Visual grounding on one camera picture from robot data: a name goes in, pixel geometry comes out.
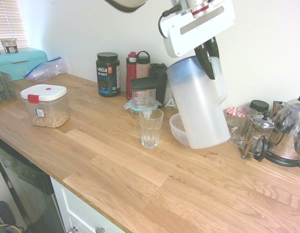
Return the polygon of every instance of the wooden countertop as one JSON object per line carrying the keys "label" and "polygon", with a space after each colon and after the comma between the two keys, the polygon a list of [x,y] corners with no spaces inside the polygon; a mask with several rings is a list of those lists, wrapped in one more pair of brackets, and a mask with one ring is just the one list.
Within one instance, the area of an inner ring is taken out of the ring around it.
{"label": "wooden countertop", "polygon": [[0,102],[0,138],[130,233],[300,233],[300,169],[243,160],[229,143],[193,150],[165,116],[158,147],[141,145],[124,93],[103,98],[97,83],[69,74],[44,82],[68,89],[71,118],[33,126],[20,91]]}

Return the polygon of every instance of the cabinet drawer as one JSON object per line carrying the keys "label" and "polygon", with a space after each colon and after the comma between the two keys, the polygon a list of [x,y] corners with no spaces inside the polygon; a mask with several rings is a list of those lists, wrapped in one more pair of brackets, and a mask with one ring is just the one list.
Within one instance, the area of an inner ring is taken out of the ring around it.
{"label": "cabinet drawer", "polygon": [[77,233],[83,233],[81,229],[85,233],[95,233],[99,228],[104,228],[105,233],[124,233],[60,183],[54,179],[52,179],[52,183],[67,231],[78,225],[80,228]]}

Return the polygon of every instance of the drinking glass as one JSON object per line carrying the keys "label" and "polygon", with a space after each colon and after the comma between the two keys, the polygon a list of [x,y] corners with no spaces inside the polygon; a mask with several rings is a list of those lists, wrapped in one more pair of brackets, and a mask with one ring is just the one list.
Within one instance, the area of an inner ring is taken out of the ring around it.
{"label": "drinking glass", "polygon": [[236,108],[234,127],[230,131],[231,138],[228,142],[236,147],[241,148],[245,136],[249,130],[251,119],[258,112],[248,106],[239,106]]}
{"label": "drinking glass", "polygon": [[141,126],[141,144],[154,148],[159,143],[159,132],[164,113],[160,109],[145,108],[139,112]]}

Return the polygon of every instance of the protein powder container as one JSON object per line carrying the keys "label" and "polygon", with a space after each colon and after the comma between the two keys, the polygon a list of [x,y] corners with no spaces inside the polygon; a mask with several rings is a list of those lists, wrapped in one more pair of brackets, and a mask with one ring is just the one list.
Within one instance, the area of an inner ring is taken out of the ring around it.
{"label": "protein powder container", "polygon": [[100,52],[97,54],[97,80],[99,95],[118,96],[121,92],[120,61],[117,53]]}

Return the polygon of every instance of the metal basket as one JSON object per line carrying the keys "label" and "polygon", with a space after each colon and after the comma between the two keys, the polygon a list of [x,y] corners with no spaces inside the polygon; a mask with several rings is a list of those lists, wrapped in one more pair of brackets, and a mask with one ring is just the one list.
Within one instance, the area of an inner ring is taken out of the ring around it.
{"label": "metal basket", "polygon": [[17,95],[10,74],[0,71],[0,102],[11,100],[16,97]]}

